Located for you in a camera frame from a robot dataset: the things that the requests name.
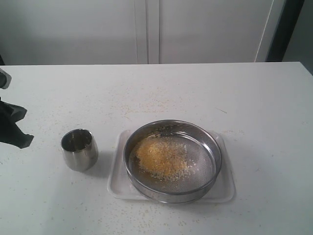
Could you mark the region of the stainless steel cup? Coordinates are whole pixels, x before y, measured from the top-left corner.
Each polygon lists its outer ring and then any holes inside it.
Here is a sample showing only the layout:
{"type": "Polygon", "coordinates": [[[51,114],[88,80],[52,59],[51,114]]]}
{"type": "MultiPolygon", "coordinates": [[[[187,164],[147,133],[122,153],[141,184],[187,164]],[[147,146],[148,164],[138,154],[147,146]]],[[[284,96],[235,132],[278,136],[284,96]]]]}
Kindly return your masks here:
{"type": "Polygon", "coordinates": [[[75,129],[61,139],[61,148],[66,165],[78,172],[84,172],[98,160],[98,147],[91,131],[75,129]]]}

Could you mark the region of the yellow and white grain mixture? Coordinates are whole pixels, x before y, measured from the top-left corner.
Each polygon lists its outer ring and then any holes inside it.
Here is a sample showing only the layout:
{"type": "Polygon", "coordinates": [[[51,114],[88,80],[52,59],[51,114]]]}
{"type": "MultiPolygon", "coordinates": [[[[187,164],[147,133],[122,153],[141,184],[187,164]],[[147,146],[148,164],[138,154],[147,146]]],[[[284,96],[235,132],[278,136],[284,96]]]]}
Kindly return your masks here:
{"type": "Polygon", "coordinates": [[[149,137],[132,151],[140,171],[161,181],[177,181],[191,174],[187,144],[176,137],[149,137]]]}

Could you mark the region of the round steel mesh sieve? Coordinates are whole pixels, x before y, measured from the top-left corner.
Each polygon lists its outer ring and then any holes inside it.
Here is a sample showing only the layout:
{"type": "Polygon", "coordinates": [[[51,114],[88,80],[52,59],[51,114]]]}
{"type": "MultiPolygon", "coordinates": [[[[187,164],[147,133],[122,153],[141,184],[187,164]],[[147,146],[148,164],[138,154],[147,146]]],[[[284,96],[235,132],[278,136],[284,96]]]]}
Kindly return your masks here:
{"type": "Polygon", "coordinates": [[[135,130],[125,143],[123,162],[132,185],[142,195],[180,204],[199,200],[212,189],[223,154],[203,128],[166,119],[135,130]]]}

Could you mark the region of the white cabinet doors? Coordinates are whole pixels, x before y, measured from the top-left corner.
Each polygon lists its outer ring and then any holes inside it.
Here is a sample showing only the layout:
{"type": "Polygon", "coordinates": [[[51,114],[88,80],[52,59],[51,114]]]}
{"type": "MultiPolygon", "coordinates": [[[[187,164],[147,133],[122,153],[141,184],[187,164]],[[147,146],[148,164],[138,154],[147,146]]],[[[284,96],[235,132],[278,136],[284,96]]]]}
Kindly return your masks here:
{"type": "Polygon", "coordinates": [[[263,62],[283,0],[3,0],[7,65],[263,62]]]}

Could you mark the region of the clear plastic tray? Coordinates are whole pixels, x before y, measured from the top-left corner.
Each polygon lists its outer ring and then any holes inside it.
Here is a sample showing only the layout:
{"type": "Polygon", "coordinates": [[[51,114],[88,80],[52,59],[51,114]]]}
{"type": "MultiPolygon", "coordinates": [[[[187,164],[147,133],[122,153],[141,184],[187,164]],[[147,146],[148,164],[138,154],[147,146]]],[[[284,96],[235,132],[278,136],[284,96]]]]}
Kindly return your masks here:
{"type": "MultiPolygon", "coordinates": [[[[132,185],[123,162],[123,150],[127,139],[133,132],[133,129],[124,130],[117,138],[115,153],[112,159],[111,172],[108,177],[107,190],[117,199],[146,201],[148,198],[142,195],[132,185]]],[[[207,203],[226,203],[234,199],[236,196],[236,187],[233,179],[231,161],[222,136],[213,130],[209,130],[208,133],[216,140],[221,148],[223,164],[214,186],[204,197],[200,199],[200,201],[207,203]]]]}

